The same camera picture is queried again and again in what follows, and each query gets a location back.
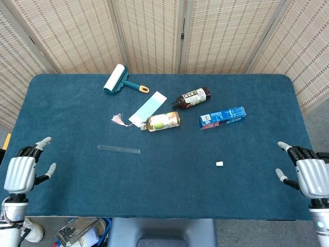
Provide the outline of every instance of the beige partition panel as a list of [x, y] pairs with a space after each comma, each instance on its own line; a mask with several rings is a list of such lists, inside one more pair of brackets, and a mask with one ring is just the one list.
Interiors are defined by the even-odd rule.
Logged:
[[111, 73], [122, 63], [106, 0], [11, 0], [61, 73]]
[[194, 1], [186, 74], [244, 73], [279, 0]]
[[305, 113], [328, 99], [329, 1], [291, 1], [250, 72], [287, 75]]
[[178, 0], [115, 0], [130, 73], [174, 74]]
[[0, 10], [0, 125], [12, 130], [30, 80], [49, 72]]

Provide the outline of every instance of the pink tassel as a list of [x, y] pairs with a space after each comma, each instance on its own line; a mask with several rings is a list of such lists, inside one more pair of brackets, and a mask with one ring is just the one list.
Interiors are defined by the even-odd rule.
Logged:
[[111, 122], [114, 122], [114, 123], [116, 123], [116, 124], [118, 124], [118, 125], [123, 125], [123, 126], [126, 126], [126, 127], [129, 127], [129, 126], [133, 125], [133, 124], [131, 124], [131, 125], [126, 125], [126, 124], [122, 121], [122, 117], [123, 117], [123, 113], [119, 113], [119, 114], [113, 116], [113, 118], [111, 119], [111, 120], [112, 120]]

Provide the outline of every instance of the toothpaste box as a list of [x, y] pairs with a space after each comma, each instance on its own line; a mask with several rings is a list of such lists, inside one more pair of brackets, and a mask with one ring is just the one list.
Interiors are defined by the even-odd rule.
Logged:
[[219, 112], [210, 113], [200, 116], [200, 129], [208, 129], [216, 126], [230, 124], [232, 122], [242, 121], [246, 116], [243, 107], [230, 108]]

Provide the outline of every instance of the teal felt mat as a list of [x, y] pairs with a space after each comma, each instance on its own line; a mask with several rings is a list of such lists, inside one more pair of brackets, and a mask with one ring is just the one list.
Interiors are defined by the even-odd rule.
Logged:
[[[24, 146], [53, 138], [37, 173], [57, 169], [28, 194], [28, 215], [310, 219], [308, 199], [282, 184], [281, 168], [297, 177], [277, 141], [310, 148], [291, 81], [282, 75], [130, 75], [150, 88], [143, 94], [103, 86], [108, 75], [39, 75], [33, 78], [0, 166]], [[159, 91], [168, 99], [155, 112], [172, 111], [182, 93], [209, 87], [211, 99], [178, 110], [181, 126], [158, 132], [111, 123], [123, 120]], [[198, 118], [243, 106], [245, 120], [200, 130]], [[140, 155], [97, 150], [97, 145], [136, 148]], [[223, 167], [215, 163], [223, 161]], [[7, 196], [1, 191], [1, 198]]]

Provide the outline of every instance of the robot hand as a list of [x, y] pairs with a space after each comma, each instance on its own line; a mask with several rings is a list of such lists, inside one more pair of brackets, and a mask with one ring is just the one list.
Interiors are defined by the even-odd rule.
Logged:
[[313, 217], [313, 224], [321, 247], [329, 246], [329, 169], [328, 165], [317, 157], [315, 152], [302, 147], [292, 147], [278, 142], [282, 150], [286, 151], [294, 163], [298, 182], [292, 181], [277, 168], [276, 173], [281, 182], [310, 198], [309, 211]]
[[23, 227], [25, 212], [28, 206], [26, 194], [37, 185], [49, 179], [55, 171], [53, 163], [48, 172], [35, 177], [36, 164], [43, 148], [51, 141], [50, 137], [37, 142], [33, 147], [22, 148], [16, 157], [9, 162], [4, 189], [10, 196], [2, 202], [0, 214], [0, 245], [7, 247], [20, 246], [31, 229]]
[[329, 197], [329, 169], [315, 152], [302, 147], [292, 147], [284, 142], [278, 142], [282, 150], [286, 151], [294, 163], [298, 182], [292, 181], [277, 168], [276, 173], [281, 182], [295, 189], [310, 199]]
[[37, 142], [33, 147], [22, 148], [17, 157], [10, 160], [5, 180], [5, 190], [11, 194], [26, 194], [33, 189], [34, 185], [38, 185], [52, 176], [56, 169], [56, 163], [53, 163], [44, 175], [35, 177], [36, 164], [43, 148], [50, 141], [51, 137], [47, 137]]

